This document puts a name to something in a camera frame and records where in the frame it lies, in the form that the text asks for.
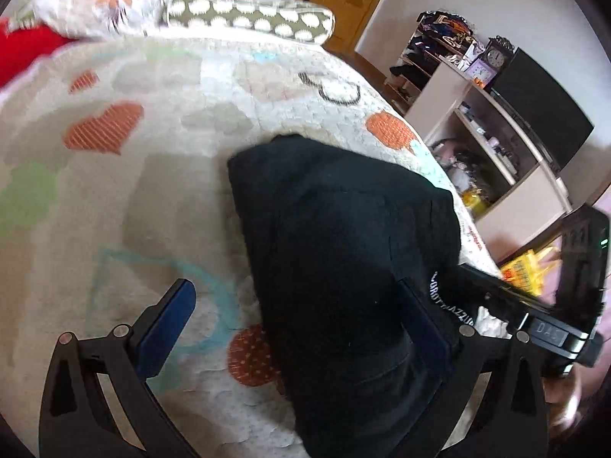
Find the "mattress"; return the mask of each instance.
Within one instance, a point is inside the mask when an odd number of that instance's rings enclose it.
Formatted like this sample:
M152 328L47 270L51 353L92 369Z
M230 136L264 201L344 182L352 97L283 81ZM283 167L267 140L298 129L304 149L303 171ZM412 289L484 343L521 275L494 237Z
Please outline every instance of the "mattress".
M149 380L164 410L201 456L307 456L277 374L254 377L236 354L265 343L226 162L277 134L398 163L451 191L461 262L498 272L441 167L363 77L319 47L222 32L74 45L4 91L0 411L31 450L57 337L133 323L184 277L195 312ZM502 332L484 309L476 327Z

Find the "polka dot pillow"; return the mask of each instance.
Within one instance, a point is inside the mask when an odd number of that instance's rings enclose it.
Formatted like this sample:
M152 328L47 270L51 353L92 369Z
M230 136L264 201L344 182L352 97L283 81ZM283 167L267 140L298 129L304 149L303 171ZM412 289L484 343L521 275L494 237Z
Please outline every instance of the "polka dot pillow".
M171 0L163 22L182 27L242 27L316 44L331 38L335 29L331 10L299 1Z

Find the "pillow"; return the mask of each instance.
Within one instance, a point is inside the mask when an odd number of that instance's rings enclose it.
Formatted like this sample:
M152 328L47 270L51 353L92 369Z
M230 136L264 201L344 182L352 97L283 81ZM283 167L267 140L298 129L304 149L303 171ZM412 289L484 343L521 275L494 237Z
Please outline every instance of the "pillow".
M323 44L333 34L335 16L325 7L301 1L171 0L164 10L163 23L179 27L242 27Z
M62 36L112 38L146 35L157 26L167 0L31 0L11 20L22 29L41 20Z
M0 19L0 88L24 72L41 55L50 55L71 42L47 26L5 33L8 19Z

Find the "black clock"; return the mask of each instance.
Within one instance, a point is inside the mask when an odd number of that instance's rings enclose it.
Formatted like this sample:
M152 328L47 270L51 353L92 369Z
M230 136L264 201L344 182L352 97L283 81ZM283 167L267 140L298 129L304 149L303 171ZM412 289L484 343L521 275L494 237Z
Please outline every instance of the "black clock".
M498 73L511 61L513 51L513 45L508 39L497 36L490 38L486 50L478 58Z

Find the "white wall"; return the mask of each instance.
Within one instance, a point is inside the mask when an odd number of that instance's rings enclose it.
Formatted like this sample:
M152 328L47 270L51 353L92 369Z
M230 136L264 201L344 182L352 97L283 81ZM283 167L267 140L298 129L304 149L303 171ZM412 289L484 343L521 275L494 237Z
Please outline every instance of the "white wall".
M564 87L595 126L562 171L582 203L611 171L611 63L574 0L382 0L356 50L384 74L407 45L423 10L445 8L523 48Z

